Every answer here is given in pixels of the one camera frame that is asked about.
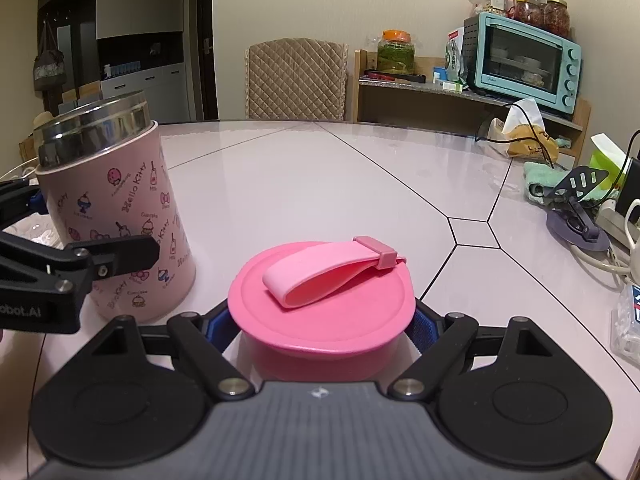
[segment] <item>round table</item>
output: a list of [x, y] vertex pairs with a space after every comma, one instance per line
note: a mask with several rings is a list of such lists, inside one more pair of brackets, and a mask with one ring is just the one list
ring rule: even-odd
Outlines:
[[[598, 463], [614, 478], [629, 474], [640, 369], [609, 352], [619, 287], [549, 234], [546, 211], [524, 199], [520, 162], [468, 137], [366, 124], [234, 121], [161, 134], [198, 265], [178, 311], [209, 311], [242, 264], [271, 246], [373, 236], [407, 257], [415, 294], [433, 310], [541, 326], [608, 395], [614, 421]], [[0, 343], [3, 480], [44, 460], [34, 439], [27, 454], [31, 391], [105, 321], [85, 305], [81, 323], [75, 335], [7, 332]], [[227, 355], [236, 362], [237, 345]]]

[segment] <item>pink canister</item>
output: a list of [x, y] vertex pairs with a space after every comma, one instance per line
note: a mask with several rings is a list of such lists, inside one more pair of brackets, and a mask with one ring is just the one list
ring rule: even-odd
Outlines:
[[173, 310], [196, 269], [144, 94], [76, 108], [37, 129], [34, 141], [38, 181], [64, 244], [146, 234], [160, 245], [151, 269], [94, 283], [100, 314], [146, 321]]

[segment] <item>teal toaster oven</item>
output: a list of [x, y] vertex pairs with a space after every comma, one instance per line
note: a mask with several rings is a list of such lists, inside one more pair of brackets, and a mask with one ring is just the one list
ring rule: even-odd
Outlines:
[[462, 44], [472, 88], [574, 112], [580, 45], [511, 18], [480, 12], [465, 20]]

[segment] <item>quilted chair cover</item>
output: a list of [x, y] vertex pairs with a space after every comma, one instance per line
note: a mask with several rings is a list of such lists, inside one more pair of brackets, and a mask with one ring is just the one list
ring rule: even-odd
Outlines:
[[349, 46], [285, 38], [244, 54], [248, 119], [344, 119]]

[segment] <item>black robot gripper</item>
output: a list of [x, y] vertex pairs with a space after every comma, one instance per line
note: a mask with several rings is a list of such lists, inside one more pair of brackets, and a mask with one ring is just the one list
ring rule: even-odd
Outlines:
[[[609, 478], [594, 464], [609, 400], [532, 320], [481, 327], [416, 300], [405, 332], [422, 355], [385, 393], [366, 381], [256, 392], [222, 357], [239, 333], [226, 302], [165, 326], [118, 317], [34, 398], [49, 461], [33, 477]], [[496, 360], [471, 369], [478, 356]]]

